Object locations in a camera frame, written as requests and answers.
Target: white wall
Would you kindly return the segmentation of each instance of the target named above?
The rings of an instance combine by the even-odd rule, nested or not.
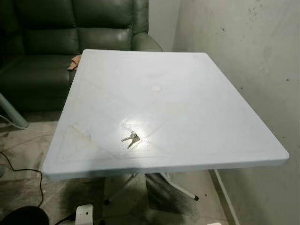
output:
[[[171,52],[180,0],[149,0],[149,35],[165,52]]]
[[[299,222],[299,0],[182,0],[174,50],[206,52],[290,153],[221,170],[241,225]]]

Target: table leg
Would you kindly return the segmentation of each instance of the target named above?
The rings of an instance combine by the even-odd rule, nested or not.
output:
[[[132,183],[136,182],[139,178],[140,178],[141,174],[137,173],[137,174],[133,174],[129,180],[127,180],[127,182],[124,184],[124,186],[122,186],[117,192],[115,192],[114,194],[112,194],[109,198],[107,198],[104,201],[104,205],[109,205],[110,202],[116,198],[119,194],[121,194],[123,192],[124,189],[126,189],[128,186],[130,186]]]
[[[182,193],[184,193],[184,194],[190,196],[190,197],[191,197],[192,199],[194,199],[195,201],[198,201],[198,200],[199,200],[199,197],[198,197],[198,196],[196,196],[196,195],[194,195],[194,194],[188,192],[187,190],[183,189],[182,187],[178,186],[177,184],[174,184],[174,183],[170,180],[169,176],[168,176],[166,173],[160,172],[159,174],[160,174],[160,175],[165,179],[165,181],[167,181],[168,184],[170,184],[172,187],[174,187],[174,188],[176,188],[177,190],[181,191]]]

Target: sofa armrest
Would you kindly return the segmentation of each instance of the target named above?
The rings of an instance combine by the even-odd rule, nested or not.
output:
[[[132,38],[132,51],[162,52],[163,50],[147,33],[138,33]]]

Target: silver key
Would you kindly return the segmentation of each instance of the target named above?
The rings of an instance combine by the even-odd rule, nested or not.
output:
[[[126,137],[124,139],[122,139],[121,141],[127,141],[131,139],[132,142],[128,145],[127,149],[129,149],[134,143],[138,142],[140,140],[139,136],[135,133],[135,132],[131,132],[131,135],[129,137]]]

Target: sofa backrest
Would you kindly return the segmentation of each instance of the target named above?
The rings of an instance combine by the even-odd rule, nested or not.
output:
[[[148,0],[0,2],[6,54],[73,55],[88,48],[131,50],[132,36],[148,32]]]

